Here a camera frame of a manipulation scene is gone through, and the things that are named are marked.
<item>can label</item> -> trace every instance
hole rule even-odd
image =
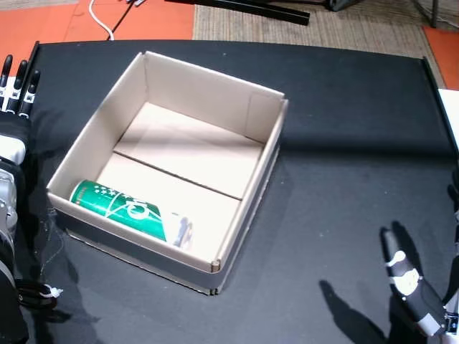
[[[161,213],[157,206],[93,181],[77,185],[70,201],[178,247],[191,239],[191,223],[176,213]]]

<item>black tabletop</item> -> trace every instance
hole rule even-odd
[[[54,225],[46,198],[46,183],[83,125],[145,50],[290,100],[265,197],[229,282],[214,297],[69,238]],[[422,60],[134,41],[43,44],[36,67],[42,80],[17,268],[64,292],[54,312],[23,310],[30,343],[422,343],[390,298],[378,237],[383,226],[397,227],[417,247],[426,278],[445,293],[455,159]]]

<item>orange floor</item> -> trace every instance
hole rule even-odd
[[[87,10],[90,0],[78,4],[45,6],[33,9],[0,11],[4,27],[14,27],[15,35],[6,35],[0,44],[0,64],[13,54],[11,75],[21,59],[28,59],[35,41],[41,43],[104,40],[108,34],[98,26]],[[96,0],[93,11],[113,28],[128,8],[124,0]],[[191,39],[194,6],[146,0],[132,7],[115,31],[115,39]]]
[[[459,90],[459,32],[424,28],[446,88]]]

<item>wire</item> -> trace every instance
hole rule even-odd
[[[91,0],[91,2],[89,3],[89,14],[91,15],[91,17],[95,20],[96,23],[98,23],[106,32],[108,32],[108,34],[110,35],[110,41],[114,41],[115,40],[115,37],[113,36],[113,32],[112,30],[110,30],[110,28],[105,25],[104,23],[102,23],[99,18],[97,18],[93,12],[93,4],[94,4],[94,0]]]
[[[128,12],[131,10],[132,5],[134,5],[134,1],[131,1],[128,8],[124,11],[123,15],[121,16],[120,20],[118,20],[118,23],[113,27],[112,33],[116,31],[116,29],[120,26],[121,22],[124,20],[124,17],[128,14]]]
[[[423,10],[424,12],[427,12],[430,16],[432,15],[432,11],[429,10],[427,7],[423,6],[418,0],[415,0],[415,3],[416,3],[416,5],[419,6],[419,8],[421,10]],[[455,24],[455,23],[453,23],[453,22],[451,22],[451,21],[449,21],[447,19],[444,19],[441,16],[437,16],[437,21],[442,22],[442,23],[446,23],[446,24],[448,24],[448,25],[450,25],[450,26],[452,26],[452,27],[454,27],[456,29],[459,29],[459,25],[457,25],[457,24]]]

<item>open cardboard box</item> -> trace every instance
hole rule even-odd
[[[275,162],[287,104],[266,87],[139,53],[47,186],[60,225],[127,262],[218,293]],[[190,247],[71,203],[84,179],[187,216]]]

